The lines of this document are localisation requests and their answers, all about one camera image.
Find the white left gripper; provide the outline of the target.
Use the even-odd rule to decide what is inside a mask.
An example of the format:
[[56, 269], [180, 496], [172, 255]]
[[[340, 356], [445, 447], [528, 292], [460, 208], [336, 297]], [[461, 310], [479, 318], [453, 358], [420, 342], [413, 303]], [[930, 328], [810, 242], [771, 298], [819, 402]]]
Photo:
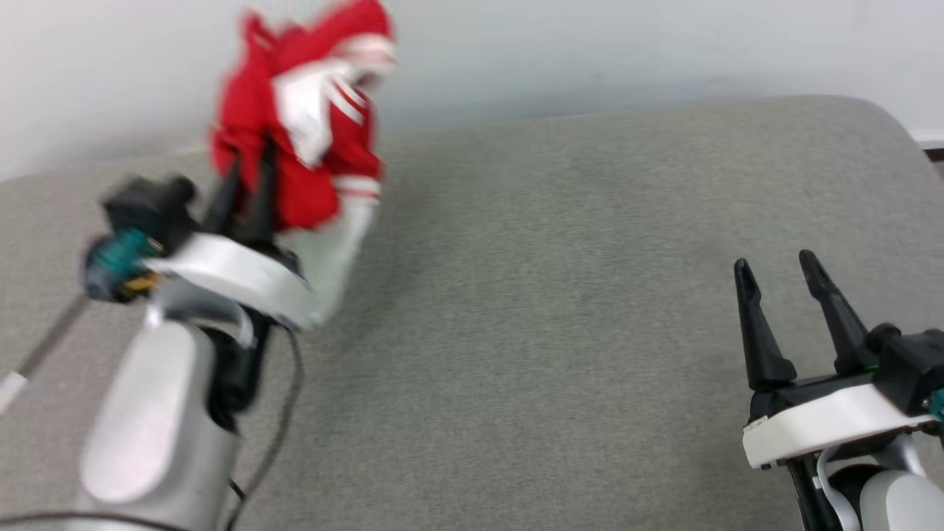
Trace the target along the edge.
[[[274, 244], [279, 228], [278, 184], [277, 143], [266, 139], [257, 186], [240, 236], [243, 245]], [[314, 309], [318, 299], [310, 283], [276, 259], [229, 239], [237, 231], [243, 192], [242, 162], [235, 157], [204, 212], [201, 229], [206, 233], [191, 235], [178, 251], [146, 259], [144, 265], [166, 277], [177, 276], [232, 299], [293, 329], [313, 329], [317, 326]]]

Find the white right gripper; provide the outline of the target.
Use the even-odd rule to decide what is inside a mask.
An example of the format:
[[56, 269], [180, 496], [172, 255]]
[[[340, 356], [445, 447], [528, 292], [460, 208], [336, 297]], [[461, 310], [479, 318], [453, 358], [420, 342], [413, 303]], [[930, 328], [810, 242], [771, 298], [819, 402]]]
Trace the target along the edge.
[[783, 357], [760, 302], [762, 293], [745, 258], [734, 264], [734, 280], [746, 380], [752, 390], [742, 446], [752, 468], [764, 468], [828, 447], [916, 430], [937, 417], [926, 410], [904, 413], [874, 386], [878, 356], [867, 346], [869, 331], [830, 278], [816, 253], [803, 249], [799, 263], [811, 296], [822, 312], [840, 375], [796, 380]]

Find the red and white garment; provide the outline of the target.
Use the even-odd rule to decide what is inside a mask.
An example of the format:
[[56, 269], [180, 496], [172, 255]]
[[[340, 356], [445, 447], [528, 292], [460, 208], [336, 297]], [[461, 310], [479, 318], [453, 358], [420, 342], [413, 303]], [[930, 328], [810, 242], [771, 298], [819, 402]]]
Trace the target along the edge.
[[397, 64], [381, 0], [338, 0], [307, 24], [270, 27], [249, 13], [245, 53], [223, 85], [212, 160], [233, 164], [249, 191], [263, 162], [277, 177], [276, 227], [316, 292], [323, 325], [348, 277], [382, 196], [369, 91]]

